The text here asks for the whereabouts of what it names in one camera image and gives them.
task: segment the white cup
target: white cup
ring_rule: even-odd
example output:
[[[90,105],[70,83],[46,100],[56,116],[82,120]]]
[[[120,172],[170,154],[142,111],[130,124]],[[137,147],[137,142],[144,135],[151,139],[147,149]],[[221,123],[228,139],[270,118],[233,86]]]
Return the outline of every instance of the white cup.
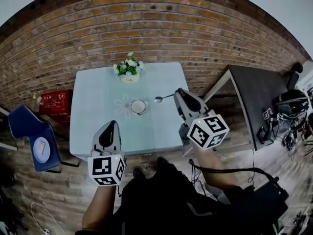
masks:
[[[137,115],[142,115],[146,109],[146,104],[141,100],[135,100],[131,104],[132,112],[136,113]]]

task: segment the potted plant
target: potted plant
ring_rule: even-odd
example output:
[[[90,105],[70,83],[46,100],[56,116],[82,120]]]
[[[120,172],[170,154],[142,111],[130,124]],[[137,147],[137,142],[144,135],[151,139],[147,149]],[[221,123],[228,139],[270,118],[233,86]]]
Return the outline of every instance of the potted plant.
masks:
[[[113,65],[114,74],[119,76],[124,83],[136,83],[140,78],[139,74],[144,64],[142,61],[137,62],[132,52],[128,53],[127,56],[128,59],[121,65]]]

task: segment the flower arrangement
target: flower arrangement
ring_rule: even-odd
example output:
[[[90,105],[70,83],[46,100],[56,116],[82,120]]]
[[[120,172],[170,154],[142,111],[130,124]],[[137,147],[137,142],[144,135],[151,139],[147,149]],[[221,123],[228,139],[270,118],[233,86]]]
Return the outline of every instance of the flower arrangement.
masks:
[[[137,75],[144,68],[144,64],[142,61],[137,62],[135,60],[133,52],[129,52],[127,54],[127,56],[129,58],[126,59],[125,62],[122,62],[121,65],[113,65],[115,75],[117,75],[117,76]]]

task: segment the white flower pot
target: white flower pot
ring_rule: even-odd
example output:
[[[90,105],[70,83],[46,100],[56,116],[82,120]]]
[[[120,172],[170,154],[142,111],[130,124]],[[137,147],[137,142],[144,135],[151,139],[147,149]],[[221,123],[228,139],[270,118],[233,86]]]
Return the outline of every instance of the white flower pot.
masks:
[[[131,75],[131,76],[121,75],[119,77],[124,83],[136,83],[139,81],[139,78],[140,78],[139,73],[137,73],[136,75]]]

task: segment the dark table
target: dark table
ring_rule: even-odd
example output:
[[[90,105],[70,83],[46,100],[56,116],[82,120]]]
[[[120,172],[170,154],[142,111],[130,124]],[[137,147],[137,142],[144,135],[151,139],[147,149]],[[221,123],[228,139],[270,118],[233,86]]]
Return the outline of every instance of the dark table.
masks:
[[[260,127],[267,129],[263,112],[275,110],[273,100],[287,91],[286,84],[277,72],[245,66],[228,65],[228,71],[203,98],[207,102],[229,79],[231,79],[245,115],[250,144],[242,149],[259,150],[271,141],[261,144],[257,138]]]

